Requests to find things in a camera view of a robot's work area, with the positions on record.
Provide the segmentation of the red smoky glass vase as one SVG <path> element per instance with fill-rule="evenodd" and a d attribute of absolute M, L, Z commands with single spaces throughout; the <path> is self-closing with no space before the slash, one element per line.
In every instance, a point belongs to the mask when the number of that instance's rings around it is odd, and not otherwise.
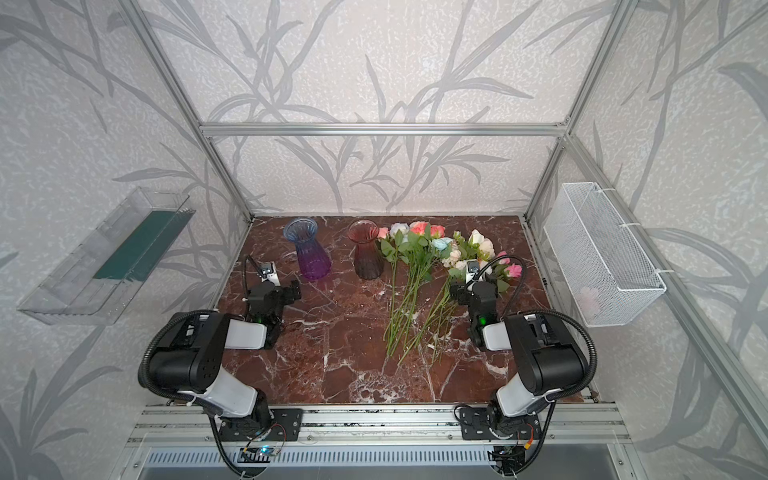
<path fill-rule="evenodd" d="M 353 263 L 356 274 L 363 280 L 379 278 L 384 269 L 384 259 L 378 247 L 379 227 L 371 220 L 357 220 L 347 230 L 347 237 L 354 243 Z"/>

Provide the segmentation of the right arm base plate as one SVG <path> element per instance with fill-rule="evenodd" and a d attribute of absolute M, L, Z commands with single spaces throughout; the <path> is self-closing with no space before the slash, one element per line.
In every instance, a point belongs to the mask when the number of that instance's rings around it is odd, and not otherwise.
<path fill-rule="evenodd" d="M 542 424 L 536 414 L 509 417 L 496 405 L 472 407 L 459 404 L 453 415 L 463 440 L 513 440 L 533 443 L 541 437 Z"/>

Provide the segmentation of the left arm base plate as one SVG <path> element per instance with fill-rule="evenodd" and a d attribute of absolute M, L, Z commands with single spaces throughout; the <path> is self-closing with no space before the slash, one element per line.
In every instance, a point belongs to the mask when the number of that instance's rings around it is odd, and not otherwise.
<path fill-rule="evenodd" d="M 304 411 L 301 408 L 271 409 L 265 420 L 224 418 L 218 433 L 223 442 L 298 440 Z"/>

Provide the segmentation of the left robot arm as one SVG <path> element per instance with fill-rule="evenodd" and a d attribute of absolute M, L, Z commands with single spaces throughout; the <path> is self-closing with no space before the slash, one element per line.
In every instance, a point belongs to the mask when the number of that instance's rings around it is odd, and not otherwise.
<path fill-rule="evenodd" d="M 266 394 L 223 367 L 227 350 L 270 350 L 283 311 L 301 298 L 300 283 L 267 280 L 248 291 L 246 314 L 214 310 L 178 312 L 150 341 L 139 365 L 142 387 L 169 400 L 200 406 L 226 442 L 298 439 L 300 409 L 272 409 Z"/>

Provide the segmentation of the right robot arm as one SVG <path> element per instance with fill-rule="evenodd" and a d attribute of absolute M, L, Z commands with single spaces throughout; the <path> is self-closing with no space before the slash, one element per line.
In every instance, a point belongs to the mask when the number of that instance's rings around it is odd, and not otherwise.
<path fill-rule="evenodd" d="M 487 281 L 450 286 L 450 296 L 468 309 L 469 336 L 483 351 L 509 351 L 516 374 L 486 407 L 459 405 L 455 417 L 465 440 L 540 440 L 547 423 L 539 414 L 583 390 L 592 381 L 597 351 L 586 329 L 554 310 L 496 311 L 497 287 Z"/>

